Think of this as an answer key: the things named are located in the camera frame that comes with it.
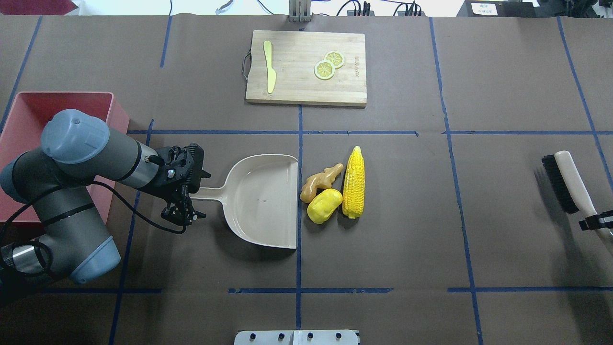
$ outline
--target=dustpan handle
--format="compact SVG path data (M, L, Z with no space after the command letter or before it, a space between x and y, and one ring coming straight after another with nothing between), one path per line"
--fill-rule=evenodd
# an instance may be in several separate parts
M192 200L217 200L223 203L226 199L226 195L224 193L224 187L221 188L209 188L209 187L200 187L198 192L194 194L190 194L189 197Z

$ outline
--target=ginger root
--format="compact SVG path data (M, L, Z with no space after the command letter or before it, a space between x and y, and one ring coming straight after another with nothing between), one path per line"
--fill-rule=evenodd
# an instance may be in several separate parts
M306 179L306 183L302 186L300 200L305 203L310 203L315 199L317 188L328 189L332 188L332 182L337 178L345 167L339 163L331 168L324 169L324 172L317 173Z

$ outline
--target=white bracket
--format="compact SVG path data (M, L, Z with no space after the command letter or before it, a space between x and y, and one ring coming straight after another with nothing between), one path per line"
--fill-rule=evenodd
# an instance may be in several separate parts
M234 345L360 345L352 330L240 331Z
M289 21L311 21L311 0L289 0Z

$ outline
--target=white label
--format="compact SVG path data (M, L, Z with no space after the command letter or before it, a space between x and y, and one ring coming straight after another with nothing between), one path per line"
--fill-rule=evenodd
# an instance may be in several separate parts
M498 15L496 12L496 4L480 4L478 2L471 2L473 7L473 13L479 15Z

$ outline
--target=yellow knife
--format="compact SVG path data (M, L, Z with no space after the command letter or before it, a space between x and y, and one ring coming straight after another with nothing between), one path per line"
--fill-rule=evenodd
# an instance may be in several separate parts
M276 72L272 69L272 43L264 41L264 56L266 57L266 70L268 74L268 93L275 89Z

